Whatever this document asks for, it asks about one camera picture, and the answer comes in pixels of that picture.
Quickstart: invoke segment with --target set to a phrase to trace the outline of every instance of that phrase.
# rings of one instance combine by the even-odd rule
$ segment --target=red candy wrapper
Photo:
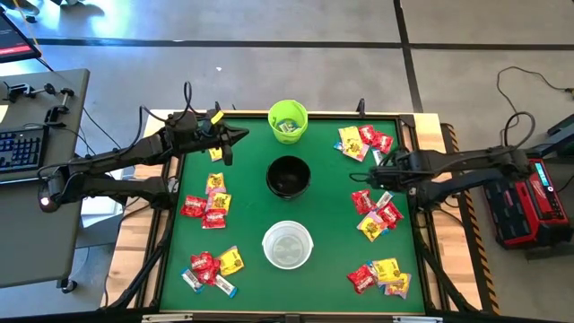
[[[201,197],[186,196],[186,202],[179,211],[182,215],[191,217],[203,217],[207,200]]]
[[[355,203],[358,214],[367,214],[370,210],[377,207],[375,202],[370,199],[370,191],[368,189],[351,193],[351,199]]]
[[[356,272],[347,275],[358,294],[365,292],[369,286],[377,283],[377,274],[371,270],[369,266],[363,265]]]
[[[388,224],[389,229],[396,228],[396,223],[398,223],[399,220],[404,219],[403,215],[398,211],[393,202],[388,202],[383,208],[378,209],[377,215]]]
[[[359,127],[359,135],[363,143],[372,144],[373,139],[375,139],[375,129],[372,125],[361,126]]]
[[[209,284],[211,286],[215,285],[215,281],[217,277],[217,273],[219,272],[219,266],[221,265],[221,261],[219,259],[214,259],[213,264],[211,267],[196,272],[197,273],[197,280],[201,284]]]
[[[191,255],[191,270],[201,272],[213,266],[212,254],[204,251],[199,256]]]
[[[382,153],[388,153],[391,150],[391,145],[393,144],[393,137],[385,135],[379,131],[375,131],[375,137],[371,144]]]
[[[207,213],[201,221],[201,227],[204,229],[225,228],[225,215],[226,212],[223,209],[207,210]]]

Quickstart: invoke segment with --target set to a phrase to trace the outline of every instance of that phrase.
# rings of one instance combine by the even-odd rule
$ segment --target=yellow candy wrapper
[[[227,188],[223,183],[223,173],[209,174],[207,177],[207,185],[205,185],[205,193],[225,193]]]
[[[225,215],[230,211],[231,194],[225,193],[210,193],[207,198],[207,210],[220,209],[225,210]]]
[[[411,274],[400,274],[398,282],[385,287],[385,295],[399,295],[406,300],[406,294],[411,286]]]
[[[241,256],[239,255],[237,246],[229,248],[227,251],[223,252],[218,258],[221,261],[220,269],[222,271],[222,276],[237,273],[241,268],[245,266],[245,264],[243,264]]]
[[[396,283],[400,279],[401,271],[396,258],[370,261],[367,265],[373,266],[377,271],[378,286]]]
[[[212,157],[212,162],[217,162],[223,157],[221,148],[210,148],[209,155]]]
[[[387,224],[373,211],[365,215],[361,223],[357,225],[357,229],[365,233],[370,242],[374,241],[381,233],[384,234],[388,231]]]
[[[357,127],[345,127],[339,129],[343,153],[359,162],[365,159],[369,146],[362,142]]]

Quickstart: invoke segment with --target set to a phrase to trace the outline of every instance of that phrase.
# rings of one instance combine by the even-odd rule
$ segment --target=wooden table
[[[154,114],[160,116],[161,118],[165,118],[169,113],[173,112],[174,111],[172,110],[153,111]],[[415,119],[416,132],[420,149],[445,152],[445,145],[440,129],[439,116],[437,114],[413,114],[413,116]],[[156,120],[155,118],[148,118],[144,135],[151,135],[161,127],[163,127],[163,124],[160,121]],[[169,176],[175,175],[176,165],[177,160],[174,159],[171,163]],[[137,179],[146,179],[151,176],[160,176],[162,167],[162,165],[152,167],[137,166],[135,168],[135,177]],[[437,178],[437,181],[442,181],[449,178],[449,174],[443,174]],[[456,204],[456,200],[449,200],[449,202],[452,205]],[[135,204],[127,208],[126,213],[129,213],[130,211],[133,211],[143,205],[146,205],[145,201],[137,201]],[[451,212],[457,217],[460,217],[458,208],[452,208],[448,205],[443,205],[442,208]],[[484,304],[481,303],[481,296],[478,292],[479,288],[476,280],[476,275],[482,275],[483,273],[476,273],[474,271],[473,262],[471,260],[471,252],[469,251],[467,245],[465,229],[442,212],[434,212],[432,216],[437,240],[439,243],[441,263],[445,272],[448,274],[449,278],[455,284],[457,289],[465,296],[466,300],[470,304],[475,306],[477,309],[482,309],[483,307],[489,309],[491,307],[490,304],[484,306]],[[159,221],[160,229],[158,230],[156,241],[160,239],[163,233],[166,219],[167,212],[163,212]],[[113,302],[117,299],[117,297],[119,297],[119,295],[132,282],[135,274],[141,268],[144,261],[146,243],[150,234],[151,225],[152,210],[142,211],[137,215],[123,221],[119,235],[117,237],[117,245],[109,269],[109,277],[107,282],[109,303]],[[156,264],[149,275],[148,284],[143,297],[144,306],[148,306],[152,301],[155,282],[158,278],[158,264]],[[436,308],[440,309],[441,305],[439,301],[438,283],[428,266],[427,273],[429,276],[432,302]],[[130,307],[133,307],[134,304],[134,301],[132,301],[130,303]]]

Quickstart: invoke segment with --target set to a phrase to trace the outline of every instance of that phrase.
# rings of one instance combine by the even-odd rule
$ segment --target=gray desk
[[[57,90],[74,90],[75,96],[68,101],[70,113],[61,120],[78,132],[89,76],[86,69],[24,74],[0,77],[0,85],[2,81],[28,83],[41,89],[52,83]],[[0,86],[0,97],[5,95],[5,87]],[[61,104],[61,98],[46,93],[36,99],[22,96],[10,105],[0,128],[43,123],[47,109]],[[50,129],[44,164],[70,160],[75,143],[74,134]],[[62,205],[57,212],[45,214],[39,209],[37,196],[38,182],[0,185],[0,287],[65,279],[70,274],[82,204]]]

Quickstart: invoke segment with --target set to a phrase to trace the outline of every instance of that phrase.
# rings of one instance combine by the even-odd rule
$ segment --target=clear plastic cup
[[[294,221],[274,224],[265,233],[262,244],[267,260],[286,270],[305,264],[313,249],[313,239],[307,229]]]

